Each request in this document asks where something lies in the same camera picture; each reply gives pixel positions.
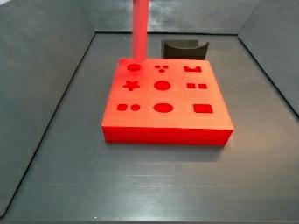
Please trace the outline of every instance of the red pole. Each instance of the red pole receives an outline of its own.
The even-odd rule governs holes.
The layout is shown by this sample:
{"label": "red pole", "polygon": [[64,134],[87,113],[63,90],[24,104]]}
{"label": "red pole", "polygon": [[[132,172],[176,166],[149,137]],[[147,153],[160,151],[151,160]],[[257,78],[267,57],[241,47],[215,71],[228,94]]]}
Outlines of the red pole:
{"label": "red pole", "polygon": [[149,0],[133,0],[133,60],[147,56],[147,24]]}

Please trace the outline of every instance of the rectangular hole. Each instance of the rectangular hole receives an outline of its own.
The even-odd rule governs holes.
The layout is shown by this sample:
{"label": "rectangular hole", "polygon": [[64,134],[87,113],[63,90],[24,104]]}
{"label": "rectangular hole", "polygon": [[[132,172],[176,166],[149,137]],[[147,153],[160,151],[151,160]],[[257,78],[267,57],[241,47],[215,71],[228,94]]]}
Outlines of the rectangular hole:
{"label": "rectangular hole", "polygon": [[187,83],[187,88],[196,88],[193,83]]}
{"label": "rectangular hole", "polygon": [[199,88],[200,88],[200,89],[207,89],[208,86],[207,86],[207,84],[199,84]]}
{"label": "rectangular hole", "polygon": [[204,114],[212,113],[212,106],[209,104],[193,104],[192,108],[195,113],[204,113]]}

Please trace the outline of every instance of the black object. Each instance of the black object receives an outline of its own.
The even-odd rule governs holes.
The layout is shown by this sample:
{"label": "black object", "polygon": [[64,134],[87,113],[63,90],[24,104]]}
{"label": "black object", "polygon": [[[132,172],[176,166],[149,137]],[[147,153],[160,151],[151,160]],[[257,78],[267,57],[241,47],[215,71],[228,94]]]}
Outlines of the black object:
{"label": "black object", "polygon": [[199,45],[199,40],[163,40],[163,59],[168,60],[205,60],[209,42]]}

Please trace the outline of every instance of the shape hole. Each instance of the shape hole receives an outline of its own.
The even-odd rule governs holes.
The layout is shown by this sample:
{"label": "shape hole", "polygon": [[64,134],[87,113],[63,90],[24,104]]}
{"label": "shape hole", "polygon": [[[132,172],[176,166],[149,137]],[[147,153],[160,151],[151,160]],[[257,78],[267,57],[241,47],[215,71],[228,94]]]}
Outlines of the shape hole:
{"label": "shape hole", "polygon": [[125,104],[117,104],[116,110],[125,111],[127,110],[127,105]]}
{"label": "shape hole", "polygon": [[201,72],[201,68],[199,66],[196,66],[195,68],[189,68],[188,66],[184,66],[183,70],[185,73],[200,73]]}
{"label": "shape hole", "polygon": [[153,84],[153,87],[157,89],[157,90],[167,90],[171,88],[171,83],[165,80],[159,80],[155,84]]}
{"label": "shape hole", "polygon": [[141,66],[137,65],[137,64],[131,64],[127,66],[127,70],[131,71],[131,72],[136,72],[141,69]]}
{"label": "shape hole", "polygon": [[207,86],[207,84],[199,84],[199,88],[201,88],[201,89],[207,89],[208,86]]}
{"label": "shape hole", "polygon": [[173,111],[173,106],[169,103],[157,103],[153,105],[153,110],[160,113],[169,113]]}
{"label": "shape hole", "polygon": [[212,107],[209,104],[193,104],[192,107],[195,113],[205,113],[205,114],[212,113]]}
{"label": "shape hole", "polygon": [[127,88],[128,91],[133,91],[136,88],[140,88],[140,86],[137,85],[137,80],[135,81],[128,80],[123,88]]}
{"label": "shape hole", "polygon": [[140,106],[139,106],[137,104],[133,104],[133,105],[131,106],[131,109],[132,109],[133,111],[137,111],[137,110],[140,109]]}
{"label": "shape hole", "polygon": [[187,88],[196,88],[193,83],[187,83]]}

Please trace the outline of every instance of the square hole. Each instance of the square hole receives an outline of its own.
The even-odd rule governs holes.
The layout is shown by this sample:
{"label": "square hole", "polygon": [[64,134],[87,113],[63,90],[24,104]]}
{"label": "square hole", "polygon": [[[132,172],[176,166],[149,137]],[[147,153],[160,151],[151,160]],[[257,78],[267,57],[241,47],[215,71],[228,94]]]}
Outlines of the square hole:
{"label": "square hole", "polygon": [[193,83],[187,83],[187,88],[196,88]]}
{"label": "square hole", "polygon": [[207,89],[208,86],[207,86],[207,84],[199,84],[199,88],[201,88],[201,89]]}
{"label": "square hole", "polygon": [[127,105],[125,104],[117,104],[116,110],[125,111],[127,110]]}

